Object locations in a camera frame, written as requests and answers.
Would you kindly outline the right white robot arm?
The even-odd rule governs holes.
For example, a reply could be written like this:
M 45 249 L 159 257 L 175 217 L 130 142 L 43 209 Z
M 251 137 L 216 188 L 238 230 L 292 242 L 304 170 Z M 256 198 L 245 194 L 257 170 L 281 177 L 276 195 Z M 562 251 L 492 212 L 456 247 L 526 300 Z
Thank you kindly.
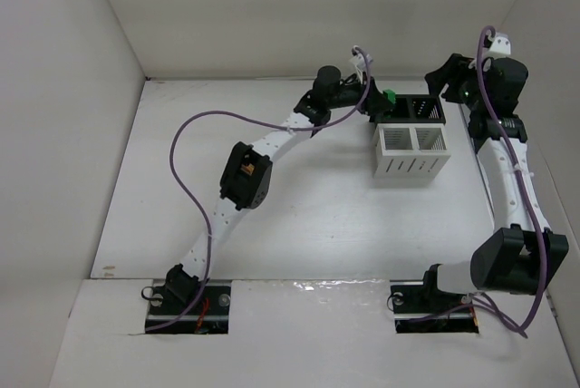
M 470 260 L 433 265 L 428 274 L 442 293 L 500 291 L 532 296 L 541 278 L 553 279 L 569 244 L 544 217 L 527 165 L 527 131 L 516 107 L 528 70 L 511 58 L 486 57 L 484 64 L 487 69 L 478 77 L 474 59 L 454 53 L 425 76 L 431 93 L 469 111 L 468 133 L 494 218 L 493 234 Z

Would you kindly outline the lime green lego pair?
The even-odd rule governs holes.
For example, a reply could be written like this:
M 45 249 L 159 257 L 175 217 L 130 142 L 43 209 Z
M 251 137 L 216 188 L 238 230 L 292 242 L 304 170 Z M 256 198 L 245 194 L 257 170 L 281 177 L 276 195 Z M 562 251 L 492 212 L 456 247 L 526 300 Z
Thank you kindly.
M 391 103 L 392 106 L 396 105 L 397 95 L 395 91 L 386 89 L 382 91 L 382 95 Z

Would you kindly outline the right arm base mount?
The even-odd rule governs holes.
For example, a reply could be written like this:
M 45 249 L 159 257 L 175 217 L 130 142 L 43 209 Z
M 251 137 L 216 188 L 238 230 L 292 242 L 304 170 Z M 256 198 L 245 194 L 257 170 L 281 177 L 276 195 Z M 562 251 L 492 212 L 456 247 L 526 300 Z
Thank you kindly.
M 387 304 L 397 334 L 478 334 L 473 310 L 462 295 L 432 290 L 422 280 L 390 282 Z

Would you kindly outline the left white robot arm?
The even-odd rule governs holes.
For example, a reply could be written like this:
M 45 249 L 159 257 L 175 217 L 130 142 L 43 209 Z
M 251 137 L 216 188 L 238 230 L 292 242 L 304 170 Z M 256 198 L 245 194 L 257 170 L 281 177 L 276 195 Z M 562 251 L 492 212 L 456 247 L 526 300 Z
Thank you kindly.
M 338 68 L 327 65 L 319 69 L 313 86 L 299 100 L 290 116 L 281 124 L 252 120 L 227 111 L 207 111 L 182 123 L 169 150 L 170 171 L 206 222 L 204 236 L 166 275 L 164 289 L 186 309 L 193 308 L 203 295 L 208 281 L 213 252 L 228 240 L 231 231 L 251 209 L 265 200 L 274 164 L 299 143 L 312 138 L 325 128 L 341 123 L 330 121 L 334 109 L 349 107 L 374 118 L 394 108 L 394 94 L 382 92 L 368 73 L 341 78 Z M 209 215 L 179 177 L 174 163 L 175 149 L 182 132 L 193 121 L 209 115 L 223 115 L 270 128 L 266 136 L 251 143 L 236 143 L 219 180 L 218 200 Z

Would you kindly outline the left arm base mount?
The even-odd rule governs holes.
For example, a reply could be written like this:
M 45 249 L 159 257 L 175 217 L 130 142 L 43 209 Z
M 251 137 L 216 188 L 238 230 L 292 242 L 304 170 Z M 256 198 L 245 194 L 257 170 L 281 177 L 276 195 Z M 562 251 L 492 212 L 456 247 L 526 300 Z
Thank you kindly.
M 231 304 L 229 281 L 210 281 L 196 305 L 179 320 L 184 311 L 176 297 L 160 283 L 145 286 L 141 298 L 148 303 L 144 330 L 148 335 L 226 335 Z

